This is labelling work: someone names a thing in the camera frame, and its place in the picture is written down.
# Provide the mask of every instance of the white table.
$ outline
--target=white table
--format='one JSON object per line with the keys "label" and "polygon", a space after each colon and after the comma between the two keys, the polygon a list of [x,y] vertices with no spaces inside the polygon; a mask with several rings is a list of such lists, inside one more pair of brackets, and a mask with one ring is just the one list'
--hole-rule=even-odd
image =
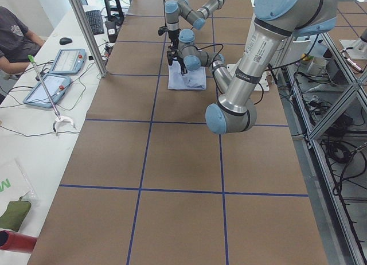
{"label": "white table", "polygon": [[[85,7],[85,10],[92,9],[95,9],[95,7]],[[58,43],[61,37],[70,37],[73,43],[61,46]],[[98,45],[108,41],[106,33],[95,36],[95,39]],[[66,48],[84,48],[87,51],[87,56],[91,55],[72,10],[65,15],[36,55],[36,63],[41,64],[53,60],[59,49]],[[78,75],[82,74],[92,62],[87,59]],[[34,87],[37,83],[35,77],[35,71],[29,71],[21,76],[15,86],[25,85]],[[71,78],[72,80],[76,80],[77,77],[72,76]],[[71,111],[64,111],[59,108],[62,115],[69,116],[75,121],[76,129],[69,123],[62,123],[58,124],[58,131],[79,132],[81,130],[86,112],[97,90],[99,80],[100,75],[94,64],[81,78],[81,82],[87,89],[75,108]],[[77,80],[71,85],[59,102],[61,106],[65,108],[73,107],[84,89],[81,82]],[[22,102],[28,93],[29,91],[15,89],[10,94],[19,102]],[[0,107],[16,104],[13,98],[7,96]],[[52,131],[52,124],[55,118],[56,116],[52,109],[26,105],[0,108],[2,126],[27,135]],[[19,231],[20,233],[35,237],[39,236],[77,137],[77,134],[60,134],[58,137],[55,134],[50,134],[41,137],[26,138],[0,128],[0,170],[2,170],[2,165],[16,159],[30,179],[39,199],[38,204],[32,206],[24,220]],[[0,251],[0,264],[23,265],[27,264],[29,257],[29,254]]]}

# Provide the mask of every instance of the green pouch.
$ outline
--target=green pouch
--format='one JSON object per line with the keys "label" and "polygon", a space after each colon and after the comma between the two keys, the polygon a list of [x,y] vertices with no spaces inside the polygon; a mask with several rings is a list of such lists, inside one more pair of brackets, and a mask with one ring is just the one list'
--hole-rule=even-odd
{"label": "green pouch", "polygon": [[30,202],[22,201],[21,198],[18,201],[9,202],[5,213],[0,216],[0,228],[18,232],[30,207]]}

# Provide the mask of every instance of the white cloth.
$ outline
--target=white cloth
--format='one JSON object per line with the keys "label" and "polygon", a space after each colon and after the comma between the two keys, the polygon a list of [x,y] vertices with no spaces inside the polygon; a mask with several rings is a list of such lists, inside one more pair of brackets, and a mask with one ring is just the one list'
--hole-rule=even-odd
{"label": "white cloth", "polygon": [[188,71],[181,75],[181,67],[178,61],[173,61],[172,66],[168,66],[169,78],[168,89],[175,90],[205,90],[206,74],[205,67],[200,67],[195,71]]}

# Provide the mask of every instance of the black keyboard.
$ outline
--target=black keyboard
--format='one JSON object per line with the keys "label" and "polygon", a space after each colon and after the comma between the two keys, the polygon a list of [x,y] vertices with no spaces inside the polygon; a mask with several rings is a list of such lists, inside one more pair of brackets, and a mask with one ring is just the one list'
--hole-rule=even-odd
{"label": "black keyboard", "polygon": [[87,16],[87,20],[89,25],[92,28],[93,34],[103,34],[103,20],[100,10],[86,11],[85,15]]}

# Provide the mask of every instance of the computer mouse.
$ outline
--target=computer mouse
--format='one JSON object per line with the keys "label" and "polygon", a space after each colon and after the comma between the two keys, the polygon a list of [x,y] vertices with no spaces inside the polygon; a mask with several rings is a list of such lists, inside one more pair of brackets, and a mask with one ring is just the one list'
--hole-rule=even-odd
{"label": "computer mouse", "polygon": [[68,37],[61,37],[60,41],[58,43],[60,43],[60,45],[65,45],[65,44],[69,44],[72,43],[73,40],[71,38]]}

